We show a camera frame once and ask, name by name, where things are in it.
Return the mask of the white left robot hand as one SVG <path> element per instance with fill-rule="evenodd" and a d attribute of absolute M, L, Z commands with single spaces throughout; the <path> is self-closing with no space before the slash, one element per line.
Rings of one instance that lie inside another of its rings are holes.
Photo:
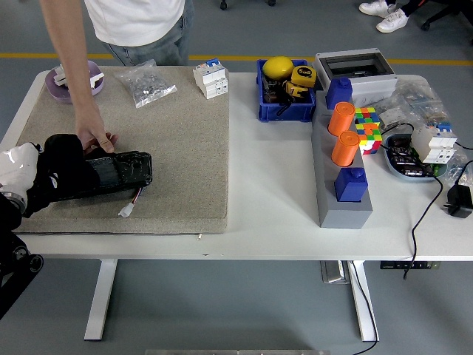
<path fill-rule="evenodd" d="M 33 186 L 39 151 L 32 143 L 24 143 L 1 152 L 1 190 L 25 192 Z"/>

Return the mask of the person's hand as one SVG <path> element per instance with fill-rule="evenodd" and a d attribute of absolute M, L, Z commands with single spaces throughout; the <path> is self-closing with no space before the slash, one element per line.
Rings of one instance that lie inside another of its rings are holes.
<path fill-rule="evenodd" d="M 94 105 L 75 108 L 75 131 L 86 154 L 97 148 L 106 153 L 115 151 L 118 136 L 105 130 L 99 109 Z"/>

